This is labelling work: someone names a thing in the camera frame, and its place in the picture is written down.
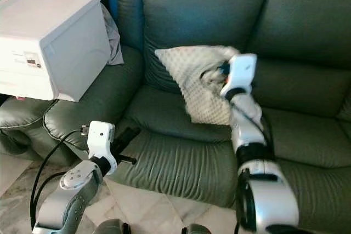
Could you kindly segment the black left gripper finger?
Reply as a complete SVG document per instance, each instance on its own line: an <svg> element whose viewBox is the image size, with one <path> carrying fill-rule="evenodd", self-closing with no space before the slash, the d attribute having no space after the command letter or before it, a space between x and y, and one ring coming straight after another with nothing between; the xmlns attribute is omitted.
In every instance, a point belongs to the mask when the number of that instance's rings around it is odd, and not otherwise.
<svg viewBox="0 0 351 234"><path fill-rule="evenodd" d="M122 153L140 132L139 127L127 127L113 141L113 153Z"/></svg>

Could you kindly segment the beige dotted pillow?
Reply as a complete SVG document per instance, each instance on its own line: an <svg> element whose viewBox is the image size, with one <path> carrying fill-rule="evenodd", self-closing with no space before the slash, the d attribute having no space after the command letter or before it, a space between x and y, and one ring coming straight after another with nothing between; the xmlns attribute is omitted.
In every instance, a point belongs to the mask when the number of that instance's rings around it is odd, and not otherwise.
<svg viewBox="0 0 351 234"><path fill-rule="evenodd" d="M203 73L211 76L209 71L215 71L238 54L238 49L221 45L155 49L156 57L177 83L191 121L215 125L230 124L230 105L219 95L223 79L203 81L201 76Z"/></svg>

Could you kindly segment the grey green leather sofa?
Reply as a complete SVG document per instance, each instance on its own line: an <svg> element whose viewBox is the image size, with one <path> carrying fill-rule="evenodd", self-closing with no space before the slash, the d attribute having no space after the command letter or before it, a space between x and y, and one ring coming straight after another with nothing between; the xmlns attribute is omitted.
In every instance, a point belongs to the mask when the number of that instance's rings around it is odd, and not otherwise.
<svg viewBox="0 0 351 234"><path fill-rule="evenodd" d="M228 126L195 124L155 51L223 45L258 57L252 94L300 208L300 225L351 234L351 0L118 0L124 63L106 66L78 102L27 98L0 111L2 150L67 165L86 154L90 121L139 127L118 184L233 208Z"/></svg>

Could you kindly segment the grey left robot leg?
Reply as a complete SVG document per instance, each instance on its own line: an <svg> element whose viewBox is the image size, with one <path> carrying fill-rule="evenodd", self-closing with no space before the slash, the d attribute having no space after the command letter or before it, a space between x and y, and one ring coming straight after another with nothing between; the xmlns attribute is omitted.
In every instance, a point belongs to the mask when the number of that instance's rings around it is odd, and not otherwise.
<svg viewBox="0 0 351 234"><path fill-rule="evenodd" d="M110 219L99 224L92 234L131 234L131 227L120 219Z"/></svg>

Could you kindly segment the grey robot leg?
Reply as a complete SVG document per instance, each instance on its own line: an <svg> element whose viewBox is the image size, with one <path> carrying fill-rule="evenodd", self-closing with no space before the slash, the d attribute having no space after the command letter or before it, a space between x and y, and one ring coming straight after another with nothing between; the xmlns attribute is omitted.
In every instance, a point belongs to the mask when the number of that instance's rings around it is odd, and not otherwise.
<svg viewBox="0 0 351 234"><path fill-rule="evenodd" d="M209 229L203 225L190 224L183 227L180 234L212 234Z"/></svg>
<svg viewBox="0 0 351 234"><path fill-rule="evenodd" d="M99 224L92 234L131 234L131 227L120 219L110 219Z"/></svg>

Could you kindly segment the grey cloth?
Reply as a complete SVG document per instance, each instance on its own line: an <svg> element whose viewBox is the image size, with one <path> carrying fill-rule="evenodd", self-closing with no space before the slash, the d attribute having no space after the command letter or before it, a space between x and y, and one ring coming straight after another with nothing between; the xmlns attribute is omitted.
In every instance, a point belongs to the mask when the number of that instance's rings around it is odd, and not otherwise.
<svg viewBox="0 0 351 234"><path fill-rule="evenodd" d="M100 4L105 22L107 38L110 45L110 58L107 65L120 65L124 63L123 52L121 51L120 34L112 15L106 6Z"/></svg>

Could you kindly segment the grey right robot leg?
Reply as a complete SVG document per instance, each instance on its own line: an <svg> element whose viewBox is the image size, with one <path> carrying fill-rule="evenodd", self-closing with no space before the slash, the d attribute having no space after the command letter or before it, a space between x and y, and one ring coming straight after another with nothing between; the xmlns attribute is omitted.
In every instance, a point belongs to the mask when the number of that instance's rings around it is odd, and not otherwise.
<svg viewBox="0 0 351 234"><path fill-rule="evenodd" d="M203 225L190 224L183 227L180 234L212 234L209 229Z"/></svg>

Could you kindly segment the white plastic storage box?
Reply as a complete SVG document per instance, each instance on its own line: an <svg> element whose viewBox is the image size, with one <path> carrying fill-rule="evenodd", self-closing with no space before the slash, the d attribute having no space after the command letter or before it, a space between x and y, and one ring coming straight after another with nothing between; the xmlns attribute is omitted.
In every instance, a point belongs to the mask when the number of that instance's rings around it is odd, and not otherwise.
<svg viewBox="0 0 351 234"><path fill-rule="evenodd" d="M111 57L101 1L1 0L1 94L80 101Z"/></svg>

